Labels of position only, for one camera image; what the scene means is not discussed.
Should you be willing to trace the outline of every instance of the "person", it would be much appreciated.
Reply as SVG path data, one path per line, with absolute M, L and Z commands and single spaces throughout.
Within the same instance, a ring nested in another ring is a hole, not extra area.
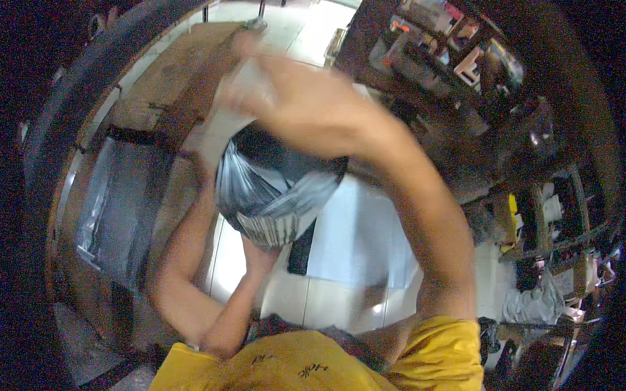
M 317 330 L 288 329 L 244 345 L 254 298 L 277 254 L 243 237 L 247 269 L 223 308 L 193 286 L 213 215 L 208 176 L 166 246 L 152 295 L 164 319 L 198 348 L 174 344 L 150 390 L 480 390 L 470 229 L 407 127 L 341 74 L 260 53 L 250 36 L 238 37 L 236 47 L 268 74 L 276 99 L 231 85 L 220 97 L 224 107 L 258 118 L 294 148 L 355 156 L 379 170 L 424 272 L 417 313 L 399 323 L 402 345 L 378 372 Z

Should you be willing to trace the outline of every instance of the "plastic bag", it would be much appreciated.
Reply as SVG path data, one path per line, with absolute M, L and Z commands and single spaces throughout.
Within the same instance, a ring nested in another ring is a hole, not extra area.
M 554 325 L 564 310 L 563 296 L 545 267 L 535 289 L 523 293 L 517 289 L 507 292 L 502 317 L 511 323 Z
M 228 143 L 215 179 L 218 210 L 264 250 L 296 241 L 331 197 L 347 158 L 320 160 L 282 145 L 258 122 Z

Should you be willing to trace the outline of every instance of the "white tiled floor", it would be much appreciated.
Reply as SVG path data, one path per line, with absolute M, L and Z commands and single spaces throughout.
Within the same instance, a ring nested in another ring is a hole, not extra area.
M 220 3 L 212 7 L 210 21 L 247 20 L 257 16 L 258 6 L 247 3 Z M 310 8 L 267 6 L 268 27 L 262 42 L 291 58 L 323 66 L 324 52 L 336 28 L 344 28 L 354 10 L 322 1 Z M 257 73 L 244 66 L 236 82 L 253 81 Z M 213 265 L 205 291 L 226 302 L 245 273 L 241 239 L 226 222 L 219 223 L 215 236 Z M 338 283 L 287 273 L 287 254 L 281 254 L 265 288 L 261 315 L 278 313 L 287 321 L 307 327 L 335 325 L 352 333 L 380 328 L 415 313 L 415 302 L 422 280 L 421 270 L 408 289 L 379 288 L 367 292 Z M 497 251 L 485 244 L 476 250 L 477 315 L 499 319 L 500 293 L 494 282 L 506 273 L 497 263 Z

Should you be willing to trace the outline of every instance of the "yellow shirt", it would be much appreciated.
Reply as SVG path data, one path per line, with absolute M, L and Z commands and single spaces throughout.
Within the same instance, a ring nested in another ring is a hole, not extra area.
M 434 317 L 415 326 L 386 377 L 314 330 L 261 338 L 228 362 L 176 343 L 150 385 L 158 390 L 468 390 L 483 381 L 478 325 Z

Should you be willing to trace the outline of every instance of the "gray cloth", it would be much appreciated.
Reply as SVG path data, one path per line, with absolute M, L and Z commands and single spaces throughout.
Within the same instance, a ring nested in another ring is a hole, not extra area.
M 507 292 L 502 317 L 511 323 L 554 325 L 564 309 L 563 296 L 548 268 L 544 268 L 535 289 L 520 293 L 513 288 Z

